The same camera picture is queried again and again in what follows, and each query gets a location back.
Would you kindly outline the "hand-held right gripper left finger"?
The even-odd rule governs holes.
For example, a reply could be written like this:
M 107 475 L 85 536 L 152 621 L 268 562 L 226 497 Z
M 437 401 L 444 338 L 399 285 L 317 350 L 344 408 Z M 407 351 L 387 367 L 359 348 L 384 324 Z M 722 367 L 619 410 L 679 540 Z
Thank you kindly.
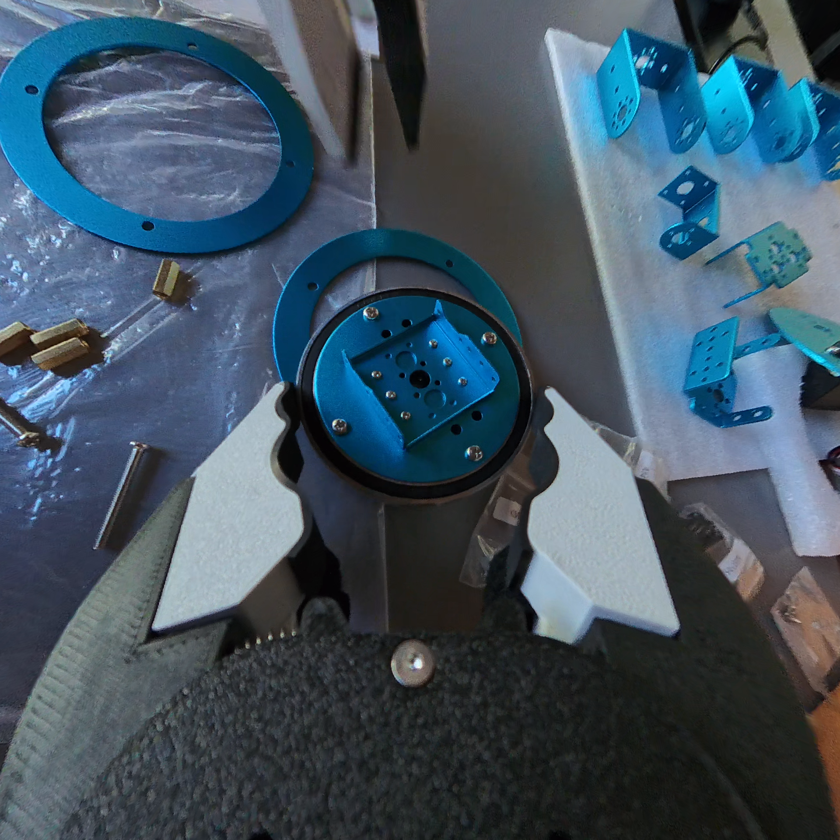
M 271 388 L 194 471 L 151 628 L 176 632 L 236 618 L 254 634 L 294 634 L 304 600 L 291 561 L 312 534 L 312 515 L 280 465 L 294 440 Z

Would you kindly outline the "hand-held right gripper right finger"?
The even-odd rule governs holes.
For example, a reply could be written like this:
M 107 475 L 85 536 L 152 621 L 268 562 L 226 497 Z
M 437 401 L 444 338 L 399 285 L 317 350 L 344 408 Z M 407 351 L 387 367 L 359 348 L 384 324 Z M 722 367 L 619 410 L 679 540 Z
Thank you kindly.
M 579 644 L 595 620 L 662 637 L 680 624 L 631 468 L 548 386 L 534 408 L 520 592 L 533 632 Z

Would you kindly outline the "blue turntable disc with bearing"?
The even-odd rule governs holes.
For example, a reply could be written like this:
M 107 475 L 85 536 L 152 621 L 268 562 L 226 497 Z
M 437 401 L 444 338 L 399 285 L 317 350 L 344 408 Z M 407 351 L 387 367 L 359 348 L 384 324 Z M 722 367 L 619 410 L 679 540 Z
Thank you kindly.
M 533 385 L 517 339 L 454 294 L 393 289 L 352 302 L 309 340 L 301 425 L 341 476 L 428 502 L 499 476 L 522 448 Z

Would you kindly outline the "blue metal ring plate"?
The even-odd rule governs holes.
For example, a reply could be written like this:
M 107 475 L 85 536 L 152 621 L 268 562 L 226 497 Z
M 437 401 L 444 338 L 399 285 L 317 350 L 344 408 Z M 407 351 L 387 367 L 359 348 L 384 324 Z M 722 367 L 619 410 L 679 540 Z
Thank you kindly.
M 130 212 L 80 184 L 51 150 L 43 124 L 53 81 L 79 59 L 134 47 L 191 56 L 236 79 L 275 124 L 281 159 L 273 182 L 252 204 L 223 217 L 175 221 Z M 112 242 L 158 253 L 202 254 L 249 244 L 283 225 L 312 182 L 314 152 L 308 123 L 292 96 L 242 50 L 205 33 L 143 17 L 96 18 L 38 37 L 2 75 L 1 140 L 19 179 L 71 223 Z
M 508 298 L 472 258 L 425 234 L 395 228 L 367 229 L 329 241 L 291 272 L 281 291 L 272 326 L 274 358 L 282 382 L 292 383 L 297 378 L 321 294 L 337 275 L 375 259 L 407 259 L 442 270 L 522 343 L 518 320 Z

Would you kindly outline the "grey desk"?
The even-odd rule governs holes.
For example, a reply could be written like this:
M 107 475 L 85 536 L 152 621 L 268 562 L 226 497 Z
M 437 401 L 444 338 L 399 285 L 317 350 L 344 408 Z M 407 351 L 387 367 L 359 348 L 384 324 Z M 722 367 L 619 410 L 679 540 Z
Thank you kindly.
M 583 415 L 638 434 L 620 373 L 590 237 L 544 46 L 558 28 L 608 46 L 625 27 L 682 40 L 674 2 L 428 2 L 427 84 L 418 150 L 408 151 L 385 70 L 374 66 L 376 221 L 441 238 L 500 283 L 518 315 L 538 386 Z M 770 617 L 808 565 L 838 610 L 838 561 L 796 560 L 765 471 L 678 480 L 675 500 L 704 501 L 765 564 L 753 610 L 807 685 Z M 478 591 L 459 582 L 472 529 L 489 496 L 438 508 L 386 509 L 383 621 L 389 629 L 466 629 Z

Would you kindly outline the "small clear parts bag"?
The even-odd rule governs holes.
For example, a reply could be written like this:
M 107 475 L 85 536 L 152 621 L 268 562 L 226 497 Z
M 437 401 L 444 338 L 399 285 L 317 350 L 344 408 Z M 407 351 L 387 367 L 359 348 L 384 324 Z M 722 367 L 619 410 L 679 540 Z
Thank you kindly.
M 791 579 L 771 615 L 808 684 L 830 695 L 838 684 L 839 618 L 808 567 Z
M 748 544 L 705 503 L 689 504 L 679 515 L 742 600 L 752 602 L 760 593 L 765 570 Z
M 483 589 L 493 559 L 518 537 L 523 512 L 536 491 L 531 456 L 532 445 L 528 444 L 496 483 L 470 537 L 460 583 Z

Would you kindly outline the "clear plastic bag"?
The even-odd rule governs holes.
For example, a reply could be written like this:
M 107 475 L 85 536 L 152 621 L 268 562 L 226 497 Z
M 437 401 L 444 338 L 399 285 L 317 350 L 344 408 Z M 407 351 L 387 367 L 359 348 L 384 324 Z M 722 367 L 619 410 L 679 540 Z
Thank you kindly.
M 2 159 L 2 327 L 91 329 L 93 351 L 57 373 L 2 364 L 2 398 L 46 433 L 2 430 L 2 739 L 69 619 L 112 560 L 92 545 L 130 453 L 153 451 L 114 529 L 117 549 L 175 483 L 277 382 L 271 323 L 282 285 L 315 248 L 375 225 L 371 62 L 360 64 L 357 154 L 317 138 L 307 201 L 271 236 L 178 258 L 178 303 L 158 299 L 161 255 L 70 224 Z M 45 101 L 52 148 L 87 188 L 136 213 L 199 220 L 256 200 L 280 160 L 269 115 L 233 79 L 187 56 L 84 59 Z

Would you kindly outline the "white foam sheet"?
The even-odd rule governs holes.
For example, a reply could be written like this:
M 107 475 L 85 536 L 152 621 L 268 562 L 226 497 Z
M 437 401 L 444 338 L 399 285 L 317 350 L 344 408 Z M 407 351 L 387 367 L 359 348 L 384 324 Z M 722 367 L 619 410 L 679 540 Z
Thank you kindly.
M 768 469 L 795 553 L 838 555 L 838 491 L 818 464 L 838 446 L 838 412 L 801 408 L 804 355 L 787 345 L 733 366 L 737 408 L 769 405 L 767 422 L 716 428 L 690 411 L 683 393 L 692 338 L 715 323 L 740 317 L 743 342 L 773 330 L 766 312 L 774 307 L 838 322 L 838 186 L 820 178 L 811 151 L 765 165 L 752 141 L 717 156 L 704 135 L 687 154 L 672 154 L 657 98 L 646 91 L 629 130 L 612 140 L 595 80 L 608 48 L 557 29 L 544 42 L 636 431 L 672 480 Z M 658 191 L 687 165 L 721 186 L 721 235 L 679 261 L 658 246 L 679 218 Z M 755 279 L 740 253 L 706 260 L 774 222 L 802 236 L 812 252 L 808 272 L 725 310 Z

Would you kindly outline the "blue disc with black servo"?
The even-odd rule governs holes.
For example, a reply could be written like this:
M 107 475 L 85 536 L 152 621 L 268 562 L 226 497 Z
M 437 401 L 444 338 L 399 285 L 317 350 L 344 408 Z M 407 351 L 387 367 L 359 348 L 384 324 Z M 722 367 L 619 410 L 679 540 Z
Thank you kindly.
M 793 308 L 772 308 L 769 316 L 780 335 L 808 359 L 801 378 L 801 407 L 838 412 L 838 323 Z

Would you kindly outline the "white instruction booklet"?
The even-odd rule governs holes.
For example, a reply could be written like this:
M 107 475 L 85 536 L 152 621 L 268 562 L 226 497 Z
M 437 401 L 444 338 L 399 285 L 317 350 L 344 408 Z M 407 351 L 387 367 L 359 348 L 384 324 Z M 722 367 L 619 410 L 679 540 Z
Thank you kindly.
M 323 149 L 353 161 L 360 51 L 344 1 L 258 1 L 280 62 Z

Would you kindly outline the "black flat plate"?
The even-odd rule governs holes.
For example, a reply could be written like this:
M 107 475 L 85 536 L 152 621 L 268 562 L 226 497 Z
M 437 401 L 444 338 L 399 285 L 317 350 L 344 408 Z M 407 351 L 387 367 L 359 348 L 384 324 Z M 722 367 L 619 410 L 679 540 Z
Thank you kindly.
M 416 1 L 373 1 L 381 41 L 381 57 L 406 147 L 418 146 L 426 86 L 426 48 L 421 4 Z

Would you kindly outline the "long blue perforated bracket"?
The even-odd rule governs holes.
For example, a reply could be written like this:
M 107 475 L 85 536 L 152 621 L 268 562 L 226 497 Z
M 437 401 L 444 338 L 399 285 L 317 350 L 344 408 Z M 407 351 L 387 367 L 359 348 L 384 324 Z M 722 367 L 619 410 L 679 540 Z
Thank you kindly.
M 693 414 L 714 427 L 726 429 L 757 424 L 771 419 L 771 406 L 757 406 L 736 411 L 737 377 L 734 361 L 774 347 L 789 344 L 780 332 L 737 345 L 739 317 L 696 333 L 691 346 L 684 393 Z

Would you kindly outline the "small blue U bracket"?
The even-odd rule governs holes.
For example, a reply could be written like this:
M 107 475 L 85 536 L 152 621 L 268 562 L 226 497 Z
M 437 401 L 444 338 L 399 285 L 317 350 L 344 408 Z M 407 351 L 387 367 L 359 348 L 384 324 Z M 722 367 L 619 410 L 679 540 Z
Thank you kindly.
M 685 260 L 719 238 L 719 192 L 719 183 L 693 165 L 659 191 L 682 214 L 659 239 L 664 252 Z

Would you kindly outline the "large blue U bracket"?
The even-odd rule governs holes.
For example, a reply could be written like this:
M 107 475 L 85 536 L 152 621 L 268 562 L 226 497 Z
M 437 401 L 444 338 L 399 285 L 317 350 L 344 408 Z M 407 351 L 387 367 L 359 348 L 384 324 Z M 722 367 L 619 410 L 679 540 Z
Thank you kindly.
M 793 151 L 783 158 L 783 162 L 792 162 L 813 148 L 822 179 L 838 181 L 838 90 L 803 78 L 789 89 L 789 100 L 799 124 L 799 134 Z
M 752 137 L 762 162 L 791 162 L 814 144 L 820 123 L 805 78 L 789 87 L 771 67 L 730 56 L 701 89 L 707 132 L 717 154 L 729 154 Z
M 621 137 L 634 120 L 641 89 L 657 92 L 669 149 L 690 150 L 707 126 L 697 67 L 690 48 L 625 28 L 596 73 L 605 128 Z

